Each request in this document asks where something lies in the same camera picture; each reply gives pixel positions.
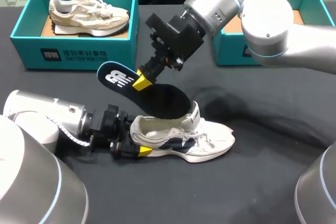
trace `black logo on box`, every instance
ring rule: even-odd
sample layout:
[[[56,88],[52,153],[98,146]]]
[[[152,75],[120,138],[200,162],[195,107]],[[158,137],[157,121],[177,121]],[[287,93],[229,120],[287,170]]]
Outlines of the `black logo on box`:
[[[41,53],[46,61],[62,61],[57,49],[41,48]]]
[[[244,47],[243,57],[251,57],[251,51],[247,45]]]

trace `shoe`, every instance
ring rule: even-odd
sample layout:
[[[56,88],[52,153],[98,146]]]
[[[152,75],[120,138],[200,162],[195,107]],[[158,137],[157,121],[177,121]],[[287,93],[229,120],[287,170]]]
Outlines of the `shoe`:
[[[226,153],[235,143],[233,130],[205,121],[196,102],[192,114],[164,120],[137,116],[130,134],[135,144],[151,148],[146,156],[177,155],[190,163],[204,162]]]
[[[129,12],[102,0],[50,0],[49,14],[57,35],[106,37],[128,29]]]

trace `robotic arm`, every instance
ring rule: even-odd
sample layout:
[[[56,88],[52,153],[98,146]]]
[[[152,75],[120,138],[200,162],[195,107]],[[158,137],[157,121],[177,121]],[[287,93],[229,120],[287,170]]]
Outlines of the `robotic arm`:
[[[138,70],[138,91],[165,67],[180,71],[205,34],[214,36],[237,14],[251,55],[261,64],[336,73],[336,28],[294,24],[287,0],[186,0],[184,7],[168,23],[155,14],[146,21],[156,51]]]

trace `beige sneaker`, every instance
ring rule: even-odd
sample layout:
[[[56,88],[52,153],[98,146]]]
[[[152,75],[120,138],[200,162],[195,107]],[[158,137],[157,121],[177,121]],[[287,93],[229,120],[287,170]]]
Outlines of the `beige sneaker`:
[[[102,0],[50,0],[55,34],[90,34],[106,37],[128,29],[130,14]]]

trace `new balance logo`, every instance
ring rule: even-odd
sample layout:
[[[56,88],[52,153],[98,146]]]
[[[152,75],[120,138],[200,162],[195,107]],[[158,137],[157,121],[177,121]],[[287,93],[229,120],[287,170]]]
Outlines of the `new balance logo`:
[[[110,74],[106,75],[105,79],[108,80],[109,82],[117,84],[117,86],[121,88],[124,87],[129,82],[134,81],[133,78],[127,77],[126,74],[117,70],[114,70]]]
[[[182,144],[183,138],[173,137],[165,142],[163,145],[161,145],[159,149],[167,150],[171,148],[173,151],[186,154],[190,150],[190,148],[196,144],[196,141],[193,138],[189,138],[183,146]]]

